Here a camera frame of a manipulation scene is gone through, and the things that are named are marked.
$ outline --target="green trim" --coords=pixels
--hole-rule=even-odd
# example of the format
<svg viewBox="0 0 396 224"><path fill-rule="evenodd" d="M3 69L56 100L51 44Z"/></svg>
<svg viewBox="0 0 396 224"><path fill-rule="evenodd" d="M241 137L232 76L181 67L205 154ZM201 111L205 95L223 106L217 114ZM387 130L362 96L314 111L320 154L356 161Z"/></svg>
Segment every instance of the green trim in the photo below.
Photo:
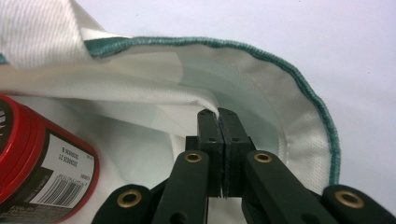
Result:
<svg viewBox="0 0 396 224"><path fill-rule="evenodd" d="M312 102L317 108L325 127L329 135L329 141L331 144L332 153L332 164L330 172L329 184L338 184L340 176L340 165L341 165L341 150L339 146L339 140L337 131L335 129L332 118L329 111L323 101L315 94L309 84L306 82L303 75L290 63L283 59L276 57L275 55L265 52L263 50L254 48L250 45L218 40L204 37L186 37L186 38L171 38L171 37L135 37L135 38L124 38L124 37L112 37L105 39L95 39L85 41L85 45L93 58L105 58L114 54L123 52L131 47L136 46L188 46L188 45L204 45L213 49L219 48L232 48L243 50L254 58L270 63L274 63L284 71L291 74L296 81L300 91L303 95ZM0 54L0 64L7 63L6 58Z"/></svg>

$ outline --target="fabric bag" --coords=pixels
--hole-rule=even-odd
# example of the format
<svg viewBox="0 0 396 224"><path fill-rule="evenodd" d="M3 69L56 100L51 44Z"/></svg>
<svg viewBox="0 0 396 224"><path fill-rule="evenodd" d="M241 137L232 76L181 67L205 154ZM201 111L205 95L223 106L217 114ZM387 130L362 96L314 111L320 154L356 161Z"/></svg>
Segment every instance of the fabric bag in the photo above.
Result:
<svg viewBox="0 0 396 224"><path fill-rule="evenodd" d="M94 194L64 223L90 223L123 185L165 180L205 108L237 113L256 148L278 155L308 189L338 182L325 104L293 65L243 43L118 36L73 1L3 1L0 93L100 154ZM208 223L245 223L240 201L211 199Z"/></svg>

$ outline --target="red cylindrical container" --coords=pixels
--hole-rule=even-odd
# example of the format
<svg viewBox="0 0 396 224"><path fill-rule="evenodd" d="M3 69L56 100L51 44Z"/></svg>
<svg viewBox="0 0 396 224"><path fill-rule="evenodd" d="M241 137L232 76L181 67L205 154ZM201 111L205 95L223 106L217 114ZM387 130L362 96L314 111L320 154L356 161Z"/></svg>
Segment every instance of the red cylindrical container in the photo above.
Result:
<svg viewBox="0 0 396 224"><path fill-rule="evenodd" d="M0 222L65 220L88 201L98 176L90 145L0 95Z"/></svg>

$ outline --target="barcode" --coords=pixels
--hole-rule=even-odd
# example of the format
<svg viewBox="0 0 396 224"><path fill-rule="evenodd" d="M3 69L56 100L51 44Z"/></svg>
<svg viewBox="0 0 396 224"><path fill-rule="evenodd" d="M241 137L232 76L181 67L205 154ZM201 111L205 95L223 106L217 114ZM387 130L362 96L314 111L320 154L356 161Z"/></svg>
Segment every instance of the barcode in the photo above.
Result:
<svg viewBox="0 0 396 224"><path fill-rule="evenodd" d="M47 192L37 201L38 203L69 206L83 188L83 183L70 177L58 175Z"/></svg>

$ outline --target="white label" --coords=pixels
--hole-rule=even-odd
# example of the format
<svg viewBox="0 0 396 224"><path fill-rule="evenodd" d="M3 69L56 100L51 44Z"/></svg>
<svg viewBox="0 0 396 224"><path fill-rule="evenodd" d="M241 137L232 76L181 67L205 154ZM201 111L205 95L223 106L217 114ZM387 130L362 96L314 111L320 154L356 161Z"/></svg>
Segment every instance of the white label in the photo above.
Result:
<svg viewBox="0 0 396 224"><path fill-rule="evenodd" d="M73 208L92 181L94 158L49 134L49 148L41 166L53 173L30 203Z"/></svg>

